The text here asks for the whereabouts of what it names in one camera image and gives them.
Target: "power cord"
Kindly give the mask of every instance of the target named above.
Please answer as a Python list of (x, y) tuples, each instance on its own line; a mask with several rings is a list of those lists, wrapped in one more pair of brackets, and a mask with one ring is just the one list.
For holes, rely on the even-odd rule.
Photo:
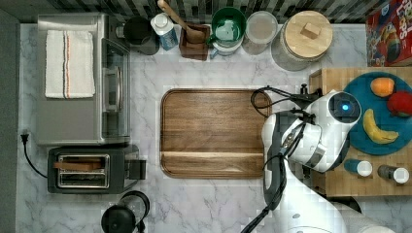
[(44, 177), (44, 178), (48, 178), (47, 176), (43, 175), (43, 173), (39, 172), (39, 170), (36, 169), (36, 167), (34, 167), (33, 163), (31, 163), (30, 159), (27, 156), (27, 142), (28, 142), (28, 134), (27, 133), (23, 133), (20, 135), (21, 137), (21, 141), (23, 142), (24, 145), (24, 156), (26, 157), (26, 160), (28, 162), (28, 164), (30, 165), (30, 167), (40, 176)]
[(296, 135), (296, 137), (293, 138), (293, 141), (290, 145), (288, 145), (285, 148), (285, 143), (284, 146), (281, 148), (281, 150), (278, 152), (278, 154), (271, 156), (270, 158), (267, 159), (267, 161), (263, 164), (262, 170), (264, 171), (264, 168), (266, 165), (269, 163), (269, 161), (272, 161), (274, 158), (280, 158), (279, 159), (279, 169), (280, 173), (282, 174), (282, 181), (279, 185), (279, 188), (276, 190), (276, 192), (273, 194), (273, 198), (270, 201), (270, 203), (261, 211), (261, 213), (255, 217), (245, 228), (243, 228), (241, 233), (251, 233), (257, 226), (258, 224), (269, 214), (271, 209), (275, 209), (276, 203), (279, 203), (280, 199), (282, 198), (282, 194), (286, 188), (286, 183), (287, 183), (287, 178), (286, 178), (286, 168), (285, 168), (285, 161), (284, 159), (289, 158), (294, 151), (296, 150), (297, 145), (299, 144), (300, 140), (303, 138), (303, 131), (305, 129), (306, 122), (302, 122), (298, 124), (292, 131), (296, 130), (297, 128), (300, 127), (299, 133)]
[[(283, 97), (286, 97), (286, 98), (277, 100), (277, 101), (275, 101), (275, 102), (273, 102), (273, 103), (271, 103), (271, 104), (268, 104), (268, 105), (258, 106), (258, 105), (257, 105), (257, 100), (256, 100), (256, 98), (257, 98), (257, 96), (258, 96), (259, 93), (262, 93), (262, 94), (263, 94), (266, 90), (272, 91), (272, 92), (274, 92), (274, 93), (276, 93), (276, 94), (278, 94), (278, 95), (281, 95), (281, 96), (283, 96)], [(271, 106), (273, 106), (273, 105), (275, 105), (275, 104), (278, 104), (278, 103), (280, 103), (280, 102), (287, 101), (287, 100), (291, 100), (291, 101), (293, 101), (293, 102), (301, 101), (301, 102), (304, 102), (304, 103), (311, 103), (311, 102), (313, 102), (313, 99), (311, 99), (311, 98), (307, 98), (307, 97), (303, 97), (303, 96), (291, 94), (291, 93), (289, 93), (289, 92), (287, 92), (287, 91), (285, 91), (285, 90), (281, 90), (281, 89), (278, 89), (278, 88), (271, 87), (270, 85), (255, 90), (255, 91), (252, 93), (252, 96), (251, 96), (252, 106), (255, 108), (255, 110), (256, 110), (260, 115), (262, 115), (262, 116), (264, 116), (264, 117), (269, 117), (269, 116), (267, 116), (266, 114), (262, 113), (262, 112), (260, 111), (260, 109), (266, 109), (266, 108), (269, 108), (269, 107), (271, 107)]]

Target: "banana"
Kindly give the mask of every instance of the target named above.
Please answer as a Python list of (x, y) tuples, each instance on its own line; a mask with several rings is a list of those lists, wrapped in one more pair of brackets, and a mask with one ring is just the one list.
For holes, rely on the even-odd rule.
[(399, 134), (395, 131), (386, 131), (380, 129), (375, 122), (373, 110), (368, 109), (363, 115), (363, 129), (369, 136), (370, 140), (376, 144), (389, 144), (396, 140)]

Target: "orange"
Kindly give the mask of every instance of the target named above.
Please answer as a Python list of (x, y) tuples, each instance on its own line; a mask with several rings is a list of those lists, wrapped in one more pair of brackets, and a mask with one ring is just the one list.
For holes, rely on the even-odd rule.
[(380, 97), (387, 97), (394, 92), (395, 82), (390, 78), (377, 78), (370, 83), (372, 92)]

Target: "wooden lid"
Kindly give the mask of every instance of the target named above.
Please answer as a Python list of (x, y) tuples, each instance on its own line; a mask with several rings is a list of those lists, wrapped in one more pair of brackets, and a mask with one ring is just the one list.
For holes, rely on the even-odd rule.
[(301, 57), (316, 57), (330, 46), (332, 27), (326, 17), (313, 11), (301, 12), (286, 24), (285, 40), (289, 49)]

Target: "cereal box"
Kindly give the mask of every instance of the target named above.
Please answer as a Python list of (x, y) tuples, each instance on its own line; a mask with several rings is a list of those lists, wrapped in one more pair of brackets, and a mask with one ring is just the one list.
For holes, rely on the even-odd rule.
[(412, 0), (392, 0), (366, 21), (368, 66), (412, 64)]

